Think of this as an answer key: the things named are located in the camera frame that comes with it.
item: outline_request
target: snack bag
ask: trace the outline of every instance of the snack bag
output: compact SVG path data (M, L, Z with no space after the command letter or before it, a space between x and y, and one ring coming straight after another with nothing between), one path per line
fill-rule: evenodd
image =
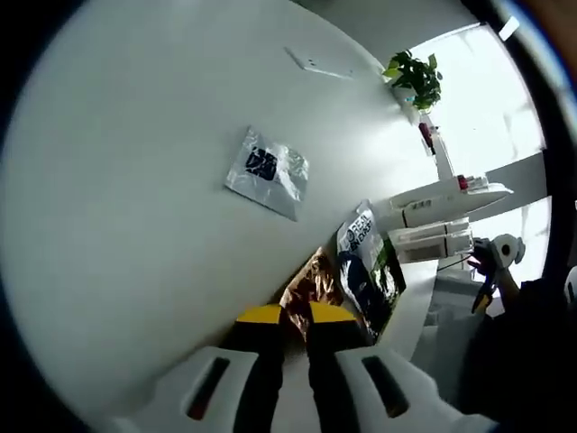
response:
M339 228L336 243L344 293L362 314L374 344L406 284L395 248L377 230L368 200Z
M343 303L343 294L334 280L334 267L322 247L316 250L290 281L279 303L305 341L308 327L313 321L308 304L311 300L332 305Z

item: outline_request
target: bright window light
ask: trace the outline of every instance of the bright window light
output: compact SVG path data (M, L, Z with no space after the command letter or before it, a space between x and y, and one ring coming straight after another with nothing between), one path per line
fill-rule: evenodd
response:
M509 268L517 284L541 278L545 266L547 246L549 245L549 227L551 224L551 198L543 198L530 205L485 218L471 223L475 237L487 237L490 240L498 235L509 233L521 237L525 243L525 257L519 264ZM475 274L474 280L485 281L485 277Z
M454 174L494 170L539 152L544 139L533 101L502 42L486 26L425 42L435 54L441 100L429 114L440 127Z
M503 26L501 31L499 32L499 37L502 41L506 41L508 38L511 37L511 34L515 32L516 29L519 28L519 21L514 16L511 16L507 23Z

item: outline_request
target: green leaves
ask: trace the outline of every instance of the green leaves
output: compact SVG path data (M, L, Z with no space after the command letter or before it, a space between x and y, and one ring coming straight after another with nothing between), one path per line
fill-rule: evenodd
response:
M389 78L395 78L396 76L398 76L398 74L400 74L400 72L396 68L388 68L384 70L382 73L382 75Z
M433 69L436 69L436 57L434 54L429 56L429 66Z
M413 88L415 99L413 106L419 110L427 110L441 99L441 72L436 71L436 56L431 54L428 64L413 59L410 51L398 52L389 62L382 75L398 79L393 83L395 88Z

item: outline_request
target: plant pot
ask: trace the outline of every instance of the plant pot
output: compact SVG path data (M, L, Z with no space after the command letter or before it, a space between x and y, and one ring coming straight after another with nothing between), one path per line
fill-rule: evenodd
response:
M413 106L412 100L416 95L415 90L412 88L394 88L392 86L394 82L395 80L389 82L390 91L392 92L395 99L397 99L397 102L400 105L403 113L405 113L408 121L413 126L418 126L421 120L421 114Z

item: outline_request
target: table surface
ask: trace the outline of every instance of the table surface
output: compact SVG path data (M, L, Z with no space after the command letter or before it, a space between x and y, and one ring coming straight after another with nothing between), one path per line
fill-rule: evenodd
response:
M353 79L301 70L287 46ZM6 136L0 265L32 358L78 415L120 410L266 302L363 198L436 180L380 68L286 0L88 2L69 20ZM298 223L223 186L250 124L310 162ZM406 271L383 343L410 357L435 267Z

